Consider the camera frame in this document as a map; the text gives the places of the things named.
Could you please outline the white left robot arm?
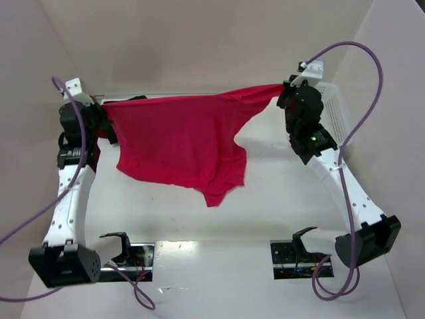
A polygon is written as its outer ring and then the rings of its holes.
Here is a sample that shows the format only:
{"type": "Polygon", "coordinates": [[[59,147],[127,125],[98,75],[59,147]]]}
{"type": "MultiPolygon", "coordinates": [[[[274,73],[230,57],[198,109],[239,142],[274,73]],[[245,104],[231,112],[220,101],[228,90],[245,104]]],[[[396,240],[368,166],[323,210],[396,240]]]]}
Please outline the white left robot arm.
{"type": "Polygon", "coordinates": [[[86,209],[100,157],[100,107],[95,102],[67,103],[59,116],[60,199],[42,245],[29,252],[29,263],[48,288],[98,282],[102,267],[122,251],[119,237],[102,235],[86,243],[86,209]]]}

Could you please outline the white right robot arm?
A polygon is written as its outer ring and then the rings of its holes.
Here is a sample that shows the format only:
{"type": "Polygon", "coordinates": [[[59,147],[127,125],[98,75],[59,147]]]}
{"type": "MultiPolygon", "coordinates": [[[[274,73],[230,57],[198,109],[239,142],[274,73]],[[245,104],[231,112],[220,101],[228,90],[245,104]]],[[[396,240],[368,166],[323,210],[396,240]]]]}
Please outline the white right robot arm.
{"type": "Polygon", "coordinates": [[[284,110],[290,146],[329,190],[349,230],[345,235],[325,235],[308,227],[293,235],[293,243],[297,252],[310,253],[319,239],[330,239],[345,266],[359,267],[392,249],[401,222],[373,203],[340,156],[342,149],[321,124],[321,93],[307,80],[300,85],[294,85],[294,80],[290,76],[284,81],[277,101],[284,110]]]}

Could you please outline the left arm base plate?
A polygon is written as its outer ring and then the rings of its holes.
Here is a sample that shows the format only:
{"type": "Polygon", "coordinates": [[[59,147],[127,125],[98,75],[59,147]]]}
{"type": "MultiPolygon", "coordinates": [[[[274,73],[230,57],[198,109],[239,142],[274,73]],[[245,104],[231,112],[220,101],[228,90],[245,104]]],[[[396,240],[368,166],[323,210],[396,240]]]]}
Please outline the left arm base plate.
{"type": "Polygon", "coordinates": [[[140,282],[151,282],[154,254],[154,243],[132,243],[126,258],[115,257],[107,264],[116,266],[133,282],[139,276],[140,282]]]}

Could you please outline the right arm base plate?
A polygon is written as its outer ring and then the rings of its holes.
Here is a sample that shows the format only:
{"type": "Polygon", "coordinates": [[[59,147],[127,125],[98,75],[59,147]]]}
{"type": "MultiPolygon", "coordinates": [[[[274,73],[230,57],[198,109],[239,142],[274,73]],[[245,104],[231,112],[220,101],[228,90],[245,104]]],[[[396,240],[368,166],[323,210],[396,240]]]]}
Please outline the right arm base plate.
{"type": "Polygon", "coordinates": [[[299,258],[291,241],[271,241],[273,274],[275,280],[311,279],[317,265],[326,255],[308,253],[299,258]]]}

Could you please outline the pink t shirt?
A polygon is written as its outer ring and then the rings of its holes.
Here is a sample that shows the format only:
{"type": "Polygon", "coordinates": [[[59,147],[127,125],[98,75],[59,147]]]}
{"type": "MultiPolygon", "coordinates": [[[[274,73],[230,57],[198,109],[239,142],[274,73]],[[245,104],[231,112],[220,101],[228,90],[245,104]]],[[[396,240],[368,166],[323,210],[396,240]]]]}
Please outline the pink t shirt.
{"type": "Polygon", "coordinates": [[[234,138],[284,90],[282,84],[212,95],[104,104],[120,146],[117,168],[151,183],[195,189],[207,207],[244,185],[246,150],[234,138]]]}

